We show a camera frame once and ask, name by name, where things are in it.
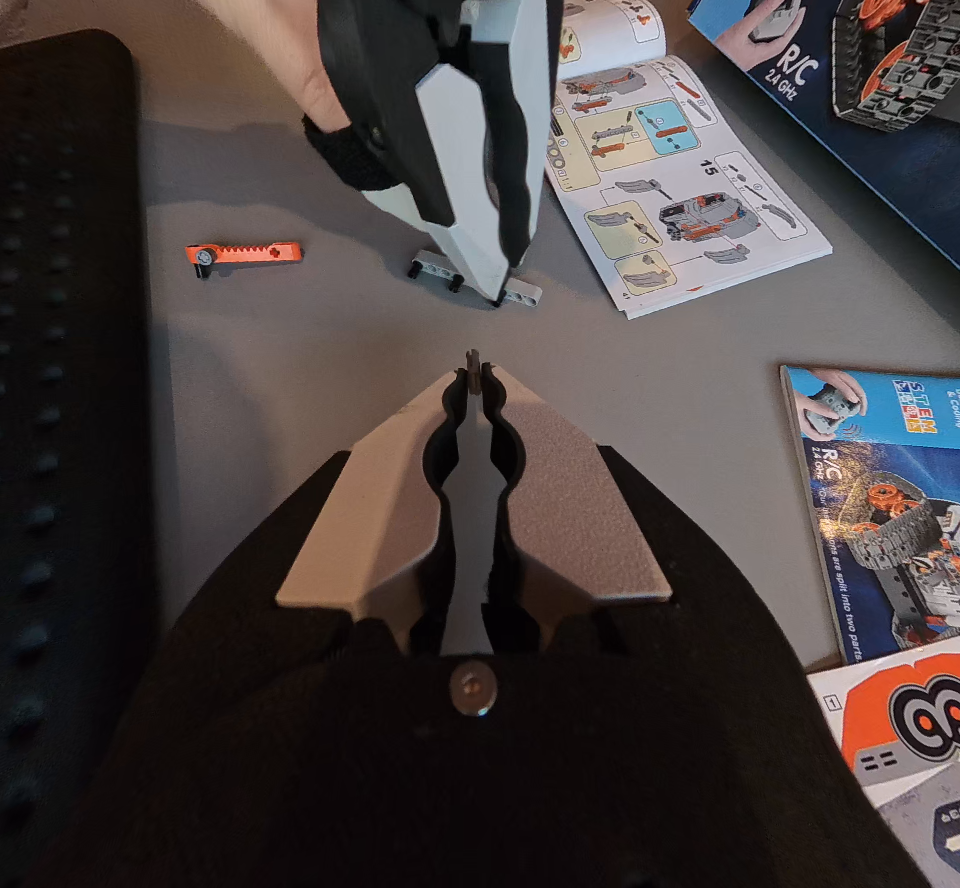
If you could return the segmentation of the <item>orange and grey sticker sheet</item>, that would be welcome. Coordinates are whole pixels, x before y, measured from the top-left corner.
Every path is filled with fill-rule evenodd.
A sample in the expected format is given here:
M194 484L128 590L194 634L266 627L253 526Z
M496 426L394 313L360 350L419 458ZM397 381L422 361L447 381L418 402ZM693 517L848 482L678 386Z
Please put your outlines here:
M959 885L959 638L808 677L842 757L931 886Z

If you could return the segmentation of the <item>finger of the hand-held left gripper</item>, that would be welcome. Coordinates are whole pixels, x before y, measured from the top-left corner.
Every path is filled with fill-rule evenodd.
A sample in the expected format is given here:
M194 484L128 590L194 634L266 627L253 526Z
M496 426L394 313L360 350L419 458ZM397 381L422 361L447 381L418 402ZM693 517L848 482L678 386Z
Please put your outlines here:
M553 81L547 0L465 0L467 74L484 108L483 176L510 268L536 233Z
M506 203L487 172L482 92L464 73L439 64L415 94L453 217L424 221L424 230L469 287L490 303L502 303L513 263L503 238Z

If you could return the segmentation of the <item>white instruction booklet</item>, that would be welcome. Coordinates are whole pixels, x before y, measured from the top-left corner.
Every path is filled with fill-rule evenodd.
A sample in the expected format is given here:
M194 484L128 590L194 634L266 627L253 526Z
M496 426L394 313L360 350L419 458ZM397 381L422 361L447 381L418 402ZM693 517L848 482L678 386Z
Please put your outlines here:
M546 174L618 310L638 318L833 247L666 52L648 0L563 0Z

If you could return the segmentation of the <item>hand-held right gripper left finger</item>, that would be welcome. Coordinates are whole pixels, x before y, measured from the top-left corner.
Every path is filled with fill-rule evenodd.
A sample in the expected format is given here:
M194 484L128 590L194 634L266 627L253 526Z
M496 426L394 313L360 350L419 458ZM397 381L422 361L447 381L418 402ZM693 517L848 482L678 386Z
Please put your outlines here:
M438 379L357 441L282 582L285 608L333 608L378 619L411 654L437 654L456 553L445 482L469 379Z

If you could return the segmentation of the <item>blue cover manual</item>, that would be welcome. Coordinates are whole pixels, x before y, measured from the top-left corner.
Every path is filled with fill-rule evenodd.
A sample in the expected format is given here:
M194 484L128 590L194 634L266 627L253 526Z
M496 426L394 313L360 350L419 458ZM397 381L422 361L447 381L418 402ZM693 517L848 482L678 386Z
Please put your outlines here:
M839 650L958 635L958 377L782 366Z

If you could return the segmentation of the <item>orange toy gear rack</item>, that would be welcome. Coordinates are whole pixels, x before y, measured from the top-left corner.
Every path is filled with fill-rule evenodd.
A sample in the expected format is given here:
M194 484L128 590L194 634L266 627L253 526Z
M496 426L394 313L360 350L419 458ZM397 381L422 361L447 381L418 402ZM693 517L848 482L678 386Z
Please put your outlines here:
M186 246L185 254L200 280L208 280L217 266L294 264L304 258L302 247L295 242L279 242L265 245L216 245L199 244Z

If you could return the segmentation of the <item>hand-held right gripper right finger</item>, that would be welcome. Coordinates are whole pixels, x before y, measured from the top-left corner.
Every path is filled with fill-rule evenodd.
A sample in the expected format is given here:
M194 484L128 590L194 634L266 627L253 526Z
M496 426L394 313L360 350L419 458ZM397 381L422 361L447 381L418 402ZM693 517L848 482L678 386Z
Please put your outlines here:
M497 500L481 606L497 654L535 653L561 622L668 602L673 590L598 444L501 366L484 363L482 407Z

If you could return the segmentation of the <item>grey desk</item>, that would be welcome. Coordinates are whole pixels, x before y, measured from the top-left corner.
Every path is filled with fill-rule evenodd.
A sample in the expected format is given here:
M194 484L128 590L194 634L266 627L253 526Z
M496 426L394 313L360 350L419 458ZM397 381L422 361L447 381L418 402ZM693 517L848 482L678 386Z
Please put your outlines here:
M169 620L323 461L475 347L701 525L804 666L837 664L779 367L957 374L958 271L690 28L690 0L651 1L671 51L833 254L629 320L547 190L524 266L537 310L409 281L417 234L339 183L297 103L193 0L2 0L4 45L101 29L139 67ZM208 280L185 251L279 242L302 261Z

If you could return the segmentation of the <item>blue robot kit box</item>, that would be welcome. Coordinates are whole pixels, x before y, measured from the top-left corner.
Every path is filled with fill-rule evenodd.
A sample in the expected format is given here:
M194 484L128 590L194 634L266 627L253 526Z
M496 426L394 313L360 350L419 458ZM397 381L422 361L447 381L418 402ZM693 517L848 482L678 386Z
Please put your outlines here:
M959 266L959 0L694 0L689 21Z

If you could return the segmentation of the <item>light grey toy beam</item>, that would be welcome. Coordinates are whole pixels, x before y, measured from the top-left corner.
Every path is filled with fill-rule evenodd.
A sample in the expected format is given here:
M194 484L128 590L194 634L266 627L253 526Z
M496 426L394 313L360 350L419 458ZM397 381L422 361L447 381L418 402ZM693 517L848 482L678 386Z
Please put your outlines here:
M462 273L454 266L449 258L432 251L419 251L412 260L411 267L407 272L408 278L412 280L416 280L422 275L429 275L445 281L448 290L452 294L457 294L461 290L466 290L469 287ZM487 303L493 307L500 307L504 303L510 302L535 308L541 303L542 298L543 291L540 287L515 277L510 277L507 279L505 287L499 294L498 300L487 300Z

